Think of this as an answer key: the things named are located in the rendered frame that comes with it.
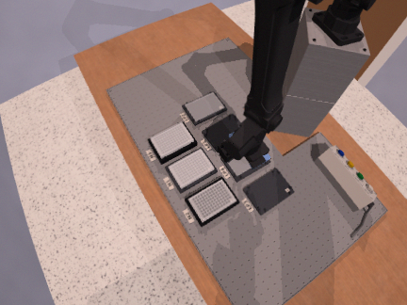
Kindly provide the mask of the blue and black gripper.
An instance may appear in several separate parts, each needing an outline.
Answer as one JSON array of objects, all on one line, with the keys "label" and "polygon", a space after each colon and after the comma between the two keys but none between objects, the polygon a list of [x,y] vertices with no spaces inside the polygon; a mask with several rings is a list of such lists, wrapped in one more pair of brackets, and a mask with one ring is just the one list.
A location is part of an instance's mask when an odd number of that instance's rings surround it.
[{"label": "blue and black gripper", "polygon": [[[236,129],[232,134],[230,134],[229,137],[231,137],[238,129]],[[256,142],[256,143],[262,142],[257,152],[250,156],[247,155],[244,156],[250,163],[249,165],[251,166],[252,169],[259,167],[260,165],[264,164],[270,159],[269,148],[263,140],[264,139]]]}]

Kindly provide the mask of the white label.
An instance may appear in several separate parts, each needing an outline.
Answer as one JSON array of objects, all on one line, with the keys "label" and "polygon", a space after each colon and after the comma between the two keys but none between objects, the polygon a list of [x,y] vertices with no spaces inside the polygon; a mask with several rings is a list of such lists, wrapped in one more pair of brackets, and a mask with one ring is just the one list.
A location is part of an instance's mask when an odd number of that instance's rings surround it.
[{"label": "white label", "polygon": [[183,213],[185,214],[189,223],[195,221],[188,209],[184,210]]},{"label": "white label", "polygon": [[206,142],[205,139],[203,139],[201,142],[202,142],[202,144],[204,145],[204,147],[205,147],[208,151],[212,149],[212,148],[210,147],[210,145]]},{"label": "white label", "polygon": [[155,161],[155,156],[153,155],[151,149],[148,150],[148,151],[146,151],[146,152],[147,152],[149,158],[151,159],[151,161],[152,161],[152,162]]},{"label": "white label", "polygon": [[174,186],[173,186],[173,184],[172,184],[172,182],[171,182],[171,180],[170,180],[169,177],[166,177],[166,178],[164,178],[163,180],[165,181],[165,183],[166,183],[166,185],[168,186],[169,190],[172,190],[172,189],[174,188]]},{"label": "white label", "polygon": [[243,202],[243,204],[245,205],[245,207],[247,208],[247,210],[248,210],[249,212],[251,212],[251,211],[254,210],[254,209],[252,208],[252,206],[250,205],[250,203],[248,202],[247,199],[244,199],[242,202]]},{"label": "white label", "polygon": [[225,169],[224,166],[220,167],[219,169],[220,169],[221,173],[223,174],[223,176],[225,177],[225,179],[230,177],[229,173],[227,172],[227,170]]},{"label": "white label", "polygon": [[189,119],[187,118],[187,116],[186,116],[185,113],[180,114],[180,116],[182,117],[182,119],[183,119],[183,121],[184,121],[185,123],[189,122]]}]

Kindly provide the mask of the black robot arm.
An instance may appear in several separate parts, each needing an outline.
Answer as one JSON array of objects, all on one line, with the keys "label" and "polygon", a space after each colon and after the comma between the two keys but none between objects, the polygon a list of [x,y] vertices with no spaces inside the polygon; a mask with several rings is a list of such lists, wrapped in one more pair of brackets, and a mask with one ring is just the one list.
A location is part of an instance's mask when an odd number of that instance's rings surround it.
[{"label": "black robot arm", "polygon": [[[283,119],[283,83],[305,1],[254,0],[252,84],[243,113],[246,119],[228,140],[218,145],[225,163],[256,153],[262,143],[256,142],[273,132]],[[348,45],[364,37],[357,28],[360,14],[375,2],[334,0],[327,11],[315,12],[312,20],[336,45]]]}]

